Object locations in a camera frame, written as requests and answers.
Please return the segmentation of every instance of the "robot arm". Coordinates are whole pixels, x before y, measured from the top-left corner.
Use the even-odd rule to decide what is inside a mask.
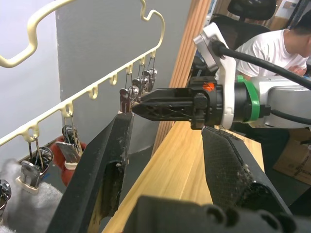
[[[215,23],[194,39],[207,67],[220,69],[213,77],[192,77],[187,88],[158,89],[141,97],[132,111],[153,121],[191,121],[192,129],[233,122],[254,128],[304,128],[311,125],[311,82],[261,59],[238,53],[227,45]],[[236,77],[235,59],[246,60],[282,76]]]

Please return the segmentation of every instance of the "gray wall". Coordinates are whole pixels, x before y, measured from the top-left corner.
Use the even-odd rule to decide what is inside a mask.
[[[164,41],[156,52],[155,88],[170,83],[189,6],[190,0],[147,0],[147,12],[156,9],[166,21]],[[160,20],[154,16],[148,23],[141,21],[140,8],[139,0],[77,0],[56,12],[61,100],[158,43]],[[134,64],[133,77],[137,74]],[[96,100],[84,95],[73,103],[82,141],[92,140],[117,114],[124,86],[125,71],[115,86],[100,85]],[[157,122],[135,116],[130,152],[152,145],[157,127]]]

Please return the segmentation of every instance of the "cream plastic hanger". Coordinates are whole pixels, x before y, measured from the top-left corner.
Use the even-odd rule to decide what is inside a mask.
[[[22,51],[21,53],[17,54],[15,57],[11,59],[4,59],[3,57],[0,56],[0,66],[3,67],[15,67],[18,64],[22,63],[24,60],[26,60],[28,57],[30,57],[36,50],[37,48],[37,35],[36,35],[36,27],[38,23],[48,14],[51,12],[55,11],[56,9],[60,8],[61,6],[66,5],[69,2],[72,2],[74,0],[56,0],[54,2],[51,2],[47,4],[46,6],[42,7],[40,10],[38,10],[36,13],[34,13],[27,25],[27,31],[28,31],[28,37],[29,37],[29,45],[27,48]],[[79,91],[78,93],[74,94],[73,96],[67,98],[66,100],[60,102],[53,108],[47,110],[43,114],[37,116],[36,118],[32,119],[28,123],[20,126],[13,132],[9,133],[8,135],[4,136],[3,138],[0,139],[0,146],[3,144],[7,143],[8,141],[12,140],[18,135],[22,135],[24,139],[27,142],[34,142],[35,138],[39,137],[39,127],[38,123],[44,120],[45,118],[49,117],[53,113],[57,111],[61,111],[62,116],[65,118],[72,117],[73,115],[73,104],[72,101],[75,99],[79,98],[85,93],[88,93],[88,96],[90,97],[91,100],[95,100],[98,96],[98,85],[103,83],[104,81],[109,79],[109,82],[111,85],[115,85],[117,83],[117,76],[118,73],[124,69],[126,69],[127,74],[132,73],[133,69],[133,63],[139,60],[140,65],[143,65],[145,63],[146,55],[149,55],[151,57],[155,57],[156,55],[156,50],[160,47],[163,37],[164,37],[164,32],[165,32],[165,22],[163,16],[156,10],[151,10],[147,17],[145,17],[145,10],[146,10],[146,2],[145,0],[140,0],[141,2],[141,11],[140,11],[140,18],[143,21],[149,21],[151,16],[153,14],[157,15],[162,23],[161,26],[161,37],[160,40],[157,44],[157,46],[153,47],[152,49],[148,50],[147,52],[141,54],[137,58],[133,59],[132,61],[124,64],[123,66],[119,67],[118,69],[110,72],[106,76],[102,77],[101,79],[97,80],[96,82],[92,83],[91,85],[87,86],[83,90]],[[29,135],[29,130],[32,130],[34,133],[33,135]]]

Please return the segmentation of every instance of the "cardboard box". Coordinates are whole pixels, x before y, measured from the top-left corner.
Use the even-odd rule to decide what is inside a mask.
[[[311,132],[290,130],[290,139],[274,169],[311,185]]]

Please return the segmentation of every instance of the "black cable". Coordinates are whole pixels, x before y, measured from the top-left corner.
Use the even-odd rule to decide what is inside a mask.
[[[280,112],[279,110],[275,110],[275,109],[271,110],[271,114],[273,114],[277,117],[286,119],[286,120],[290,120],[290,121],[300,123],[300,124],[311,125],[311,119],[306,119],[306,118],[299,117],[299,116],[293,116],[293,115],[290,115],[287,113]]]
[[[222,57],[225,55],[225,56],[233,57],[233,58],[245,61],[245,62],[252,63],[252,64],[257,65],[259,67],[262,67],[266,70],[274,72],[278,75],[281,75],[281,76],[283,76],[283,77],[285,77],[285,78],[287,78],[287,79],[289,79],[295,83],[298,83],[299,85],[311,90],[311,82],[309,80],[302,78],[299,75],[297,75],[291,71],[288,71],[282,67],[279,67],[279,66],[274,65],[270,62],[264,61],[260,58],[253,57],[253,56],[241,53],[241,52],[237,52],[237,51],[228,49],[220,41],[214,41],[212,43],[212,49],[213,49],[214,53],[219,57]]]

